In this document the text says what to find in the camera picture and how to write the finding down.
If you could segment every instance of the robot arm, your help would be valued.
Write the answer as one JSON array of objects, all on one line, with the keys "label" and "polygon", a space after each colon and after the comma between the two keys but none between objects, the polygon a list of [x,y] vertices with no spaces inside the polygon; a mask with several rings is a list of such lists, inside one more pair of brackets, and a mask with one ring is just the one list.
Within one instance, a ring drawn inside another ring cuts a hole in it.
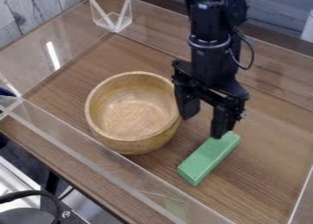
[{"label": "robot arm", "polygon": [[179,114],[188,120],[200,100],[213,107],[211,136],[219,139],[241,120],[248,93],[235,80],[239,64],[239,26],[247,16],[244,0],[184,0],[191,20],[192,61],[175,60],[172,76]]}]

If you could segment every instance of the black cable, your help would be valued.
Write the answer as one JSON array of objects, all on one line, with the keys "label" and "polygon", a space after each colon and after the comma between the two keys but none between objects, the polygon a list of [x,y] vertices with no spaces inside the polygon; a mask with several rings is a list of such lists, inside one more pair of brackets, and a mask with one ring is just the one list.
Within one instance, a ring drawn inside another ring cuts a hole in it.
[{"label": "black cable", "polygon": [[251,68],[251,65],[252,65],[252,62],[254,62],[254,59],[255,59],[255,54],[254,54],[254,47],[251,45],[251,43],[248,42],[248,39],[247,37],[243,35],[241,31],[239,30],[237,27],[233,27],[233,32],[235,32],[235,35],[240,38],[240,40],[247,44],[248,46],[248,49],[250,49],[250,62],[248,62],[248,65],[245,67],[243,67],[240,65],[240,63],[237,62],[237,60],[235,59],[235,55],[233,55],[233,52],[231,51],[231,49],[228,49],[229,51],[229,55],[231,55],[231,58],[232,58],[232,61],[235,63],[235,65],[243,69],[243,70],[248,70]]},{"label": "black cable", "polygon": [[73,191],[74,189],[70,187],[70,189],[61,195],[58,196],[58,200],[62,200]]},{"label": "black cable", "polygon": [[18,198],[31,197],[31,196],[44,196],[44,197],[48,197],[53,201],[56,215],[50,224],[57,224],[61,219],[61,207],[60,207],[57,198],[46,191],[27,190],[27,191],[7,193],[0,196],[0,204],[7,203]]}]

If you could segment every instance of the screw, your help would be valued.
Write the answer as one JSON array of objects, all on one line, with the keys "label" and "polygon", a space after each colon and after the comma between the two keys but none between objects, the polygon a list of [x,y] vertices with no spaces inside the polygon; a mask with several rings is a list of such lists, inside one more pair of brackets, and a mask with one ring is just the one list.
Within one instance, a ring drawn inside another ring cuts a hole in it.
[{"label": "screw", "polygon": [[64,211],[62,218],[68,219],[69,217],[70,217],[70,212],[69,211]]}]

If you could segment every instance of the green sponge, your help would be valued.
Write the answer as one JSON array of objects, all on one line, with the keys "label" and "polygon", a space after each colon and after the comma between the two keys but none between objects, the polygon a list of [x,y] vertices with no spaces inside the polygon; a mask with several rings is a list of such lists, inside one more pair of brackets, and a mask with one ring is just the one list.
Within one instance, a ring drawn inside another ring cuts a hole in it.
[{"label": "green sponge", "polygon": [[177,167],[177,174],[196,186],[223,158],[239,145],[239,136],[228,132],[216,140],[208,138]]}]

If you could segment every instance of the wooden table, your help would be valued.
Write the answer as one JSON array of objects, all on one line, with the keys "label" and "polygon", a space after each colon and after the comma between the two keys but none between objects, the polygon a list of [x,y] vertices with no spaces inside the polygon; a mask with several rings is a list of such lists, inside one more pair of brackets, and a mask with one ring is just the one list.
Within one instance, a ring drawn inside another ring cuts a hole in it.
[{"label": "wooden table", "polygon": [[[231,221],[286,223],[313,165],[313,114],[308,110],[313,106],[308,96],[313,59],[258,40],[255,48],[252,71],[239,76],[248,84],[251,95],[248,118],[235,127],[241,144],[203,183],[197,187],[188,186],[177,176],[176,167],[208,137],[211,108],[204,104],[200,113],[181,123],[173,139],[161,149],[126,157]],[[169,79],[172,59],[161,51],[109,34],[23,98],[90,135],[82,108],[94,85],[132,70],[153,72]],[[78,191],[125,221],[169,222],[10,117],[1,121],[0,130]],[[98,147],[81,145],[78,150],[100,163],[104,155]]]}]

